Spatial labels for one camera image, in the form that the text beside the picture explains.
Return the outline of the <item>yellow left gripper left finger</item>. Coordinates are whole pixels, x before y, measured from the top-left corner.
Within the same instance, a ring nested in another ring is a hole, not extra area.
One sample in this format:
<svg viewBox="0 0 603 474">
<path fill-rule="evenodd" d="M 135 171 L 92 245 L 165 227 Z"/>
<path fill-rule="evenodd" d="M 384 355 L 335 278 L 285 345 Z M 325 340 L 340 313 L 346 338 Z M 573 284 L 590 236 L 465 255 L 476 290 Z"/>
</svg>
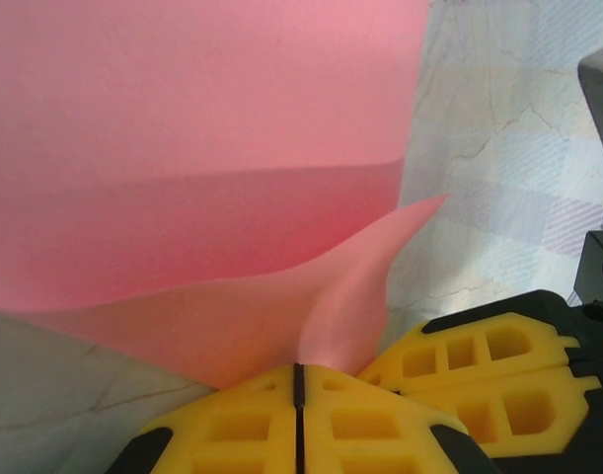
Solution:
<svg viewBox="0 0 603 474">
<path fill-rule="evenodd" d="M 294 367 L 284 365 L 187 403 L 139 432 L 172 437 L 154 473 L 294 473 Z"/>
</svg>

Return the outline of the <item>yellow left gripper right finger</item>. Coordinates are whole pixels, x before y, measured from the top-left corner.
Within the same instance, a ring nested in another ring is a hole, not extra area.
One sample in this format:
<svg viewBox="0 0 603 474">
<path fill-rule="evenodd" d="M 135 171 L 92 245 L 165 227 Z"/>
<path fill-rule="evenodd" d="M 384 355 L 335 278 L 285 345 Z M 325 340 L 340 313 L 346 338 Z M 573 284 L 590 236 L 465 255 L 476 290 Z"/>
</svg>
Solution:
<svg viewBox="0 0 603 474">
<path fill-rule="evenodd" d="M 301 473 L 470 473 L 456 419 L 355 377 L 299 366 Z"/>
</svg>

